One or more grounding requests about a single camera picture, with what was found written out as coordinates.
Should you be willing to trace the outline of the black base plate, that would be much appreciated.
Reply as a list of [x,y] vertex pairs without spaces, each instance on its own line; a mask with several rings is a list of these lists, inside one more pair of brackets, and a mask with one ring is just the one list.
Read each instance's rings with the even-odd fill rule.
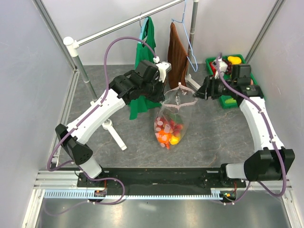
[[102,168],[97,176],[87,177],[85,172],[79,174],[79,187],[108,187],[118,189],[103,180],[115,178],[120,180],[126,189],[136,187],[160,188],[197,187],[211,188],[245,188],[246,178],[229,178],[220,168]]

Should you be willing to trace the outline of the green shirt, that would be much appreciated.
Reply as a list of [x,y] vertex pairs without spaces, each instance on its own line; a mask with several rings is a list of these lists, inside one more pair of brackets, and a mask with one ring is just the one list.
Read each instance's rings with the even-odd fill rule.
[[[156,42],[154,38],[154,24],[151,17],[146,17],[144,23],[141,26],[141,32],[139,39],[147,43],[153,51],[156,48]],[[147,62],[153,63],[154,55],[150,49],[142,42],[137,43],[136,58],[135,58],[135,71],[144,70],[147,66]],[[140,96],[136,100],[132,100],[129,104],[130,107],[130,120],[135,120],[139,113],[145,113],[149,109],[160,107],[160,103],[152,102],[145,96]]]

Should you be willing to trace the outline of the clear pink-dotted zip bag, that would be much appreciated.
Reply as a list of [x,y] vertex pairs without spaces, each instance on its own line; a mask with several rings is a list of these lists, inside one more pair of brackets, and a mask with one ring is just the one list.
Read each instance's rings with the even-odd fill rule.
[[154,120],[154,134],[162,148],[174,148],[184,137],[198,100],[193,96],[194,93],[179,83],[164,94],[165,100]]

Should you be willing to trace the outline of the red toy chili pepper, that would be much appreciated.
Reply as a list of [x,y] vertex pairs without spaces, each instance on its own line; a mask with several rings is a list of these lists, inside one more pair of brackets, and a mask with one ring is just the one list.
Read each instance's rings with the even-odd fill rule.
[[170,143],[169,143],[169,142],[166,142],[166,143],[165,143],[165,148],[169,150],[170,147],[171,147]]

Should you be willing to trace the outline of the brown towel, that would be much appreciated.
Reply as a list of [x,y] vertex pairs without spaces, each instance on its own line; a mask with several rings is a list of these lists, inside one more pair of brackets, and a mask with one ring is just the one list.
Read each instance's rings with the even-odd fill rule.
[[168,47],[168,62],[171,64],[168,81],[170,89],[178,87],[179,83],[186,86],[185,75],[188,69],[188,54],[182,44],[175,24],[170,25],[170,41]]

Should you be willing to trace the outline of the white metal clothes rack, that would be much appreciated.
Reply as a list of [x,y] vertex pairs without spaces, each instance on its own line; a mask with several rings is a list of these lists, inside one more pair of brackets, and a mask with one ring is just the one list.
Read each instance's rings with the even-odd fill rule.
[[[166,4],[163,4],[157,8],[154,8],[150,11],[147,11],[145,13],[140,13],[140,15],[138,16],[135,16],[131,19],[128,19],[128,20],[125,20],[123,22],[120,22],[116,25],[113,25],[109,28],[106,28],[100,32],[97,32],[93,35],[90,35],[86,38],[83,38],[79,41],[77,40],[74,40],[73,38],[71,37],[65,37],[63,39],[63,43],[64,45],[66,46],[70,56],[72,57],[72,59],[75,61],[75,64],[76,64],[76,67],[78,68],[79,72],[80,72],[80,75],[82,76],[82,79],[83,79],[83,82],[85,83],[91,97],[92,97],[92,101],[91,101],[91,105],[94,105],[94,103],[96,101],[99,101],[99,98],[97,98],[97,95],[96,95],[96,92],[95,90],[93,89],[93,86],[90,82],[90,79],[88,78],[88,75],[84,69],[84,66],[81,62],[81,59],[79,57],[79,54],[78,54],[78,48],[80,46],[83,46],[85,44],[88,44],[89,42],[92,42],[94,40],[97,40],[98,38],[101,38],[103,36],[106,36],[114,31],[117,31],[119,29],[122,29],[128,25],[131,25],[135,22],[139,22],[140,24],[140,27],[142,26],[141,25],[141,20],[143,18],[146,18],[148,16],[151,16],[153,14],[156,14],[158,12],[161,12],[165,9],[168,9],[172,6],[175,6],[181,2],[183,2],[184,0],[173,0],[173,1],[170,1],[169,3],[166,3]],[[194,34],[195,34],[195,26],[196,26],[196,19],[197,19],[197,11],[198,11],[198,5],[199,5],[199,0],[193,0],[193,7],[192,7],[192,12],[191,12],[191,24],[190,24],[190,33],[189,33],[189,37],[190,37],[190,41],[193,45],[193,41],[194,41]],[[187,73],[185,75],[185,80],[186,82],[188,82],[193,88],[195,89],[199,89],[200,85],[194,80],[191,78],[191,74],[189,73],[189,69],[187,70]],[[121,148],[121,150],[125,150],[127,149],[127,146],[125,145],[125,143],[123,142],[123,140],[121,139],[121,137],[119,136],[119,134],[116,132],[116,130],[113,128],[113,124],[112,124],[112,121],[110,119],[105,119],[103,122],[101,122],[101,125],[104,129],[106,129],[111,135],[112,137],[114,138],[114,140],[116,141],[116,143],[118,144],[118,146]]]

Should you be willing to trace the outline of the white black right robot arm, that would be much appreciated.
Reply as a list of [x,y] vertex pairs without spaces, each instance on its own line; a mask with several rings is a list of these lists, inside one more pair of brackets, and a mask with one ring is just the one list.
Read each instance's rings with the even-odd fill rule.
[[223,95],[233,97],[249,126],[255,152],[243,163],[224,164],[225,171],[218,174],[218,183],[230,186],[235,179],[248,181],[278,181],[286,177],[294,159],[292,149],[285,148],[278,138],[268,113],[260,86],[251,84],[251,66],[234,65],[230,79],[208,76],[194,97],[207,100]]

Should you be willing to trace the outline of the dark red toy grapes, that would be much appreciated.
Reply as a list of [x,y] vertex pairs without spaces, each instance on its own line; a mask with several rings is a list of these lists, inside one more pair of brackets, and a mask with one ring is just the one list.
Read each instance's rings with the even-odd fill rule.
[[226,59],[224,59],[223,61],[227,64],[225,74],[230,75],[231,72],[232,72],[232,63],[230,61],[226,60]]

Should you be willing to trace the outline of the green toy cucumber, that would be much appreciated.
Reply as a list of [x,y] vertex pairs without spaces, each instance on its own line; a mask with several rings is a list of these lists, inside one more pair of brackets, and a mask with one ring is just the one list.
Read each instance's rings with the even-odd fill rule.
[[227,100],[225,100],[225,104],[229,105],[229,104],[236,104],[236,100],[233,98],[229,98]]

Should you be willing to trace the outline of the yellow toy pear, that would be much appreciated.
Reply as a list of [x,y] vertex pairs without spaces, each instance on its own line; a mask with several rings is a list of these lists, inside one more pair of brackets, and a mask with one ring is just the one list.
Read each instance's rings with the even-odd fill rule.
[[242,64],[242,59],[238,56],[228,56],[227,60],[232,65]]

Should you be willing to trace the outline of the red toy cherries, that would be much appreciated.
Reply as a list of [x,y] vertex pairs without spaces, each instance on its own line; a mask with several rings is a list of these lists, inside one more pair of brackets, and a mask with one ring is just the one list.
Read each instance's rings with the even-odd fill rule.
[[154,129],[157,132],[164,130],[166,133],[179,133],[184,129],[184,124],[176,115],[161,115],[156,117]]

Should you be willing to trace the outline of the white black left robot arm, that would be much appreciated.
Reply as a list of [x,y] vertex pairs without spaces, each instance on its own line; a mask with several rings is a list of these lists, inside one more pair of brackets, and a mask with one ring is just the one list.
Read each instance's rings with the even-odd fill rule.
[[55,128],[59,144],[88,175],[87,180],[94,187],[103,184],[104,175],[87,145],[88,140],[111,115],[132,100],[145,96],[152,102],[163,101],[166,76],[170,70],[171,64],[168,62],[153,64],[148,60],[141,61],[135,70],[116,76],[110,82],[109,90],[76,120],[67,126],[59,124]]

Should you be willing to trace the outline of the yellow toy corn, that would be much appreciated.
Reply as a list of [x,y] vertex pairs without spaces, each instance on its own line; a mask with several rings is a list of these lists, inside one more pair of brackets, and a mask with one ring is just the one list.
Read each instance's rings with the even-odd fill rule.
[[181,140],[180,133],[172,133],[169,142],[171,145],[177,145],[180,142],[180,140]]

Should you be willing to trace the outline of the orange toy fruit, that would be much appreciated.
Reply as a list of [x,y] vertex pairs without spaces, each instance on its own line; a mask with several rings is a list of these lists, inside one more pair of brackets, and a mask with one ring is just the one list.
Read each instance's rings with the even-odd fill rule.
[[160,130],[156,133],[156,138],[159,143],[169,143],[171,139],[171,133],[166,133],[164,130]]

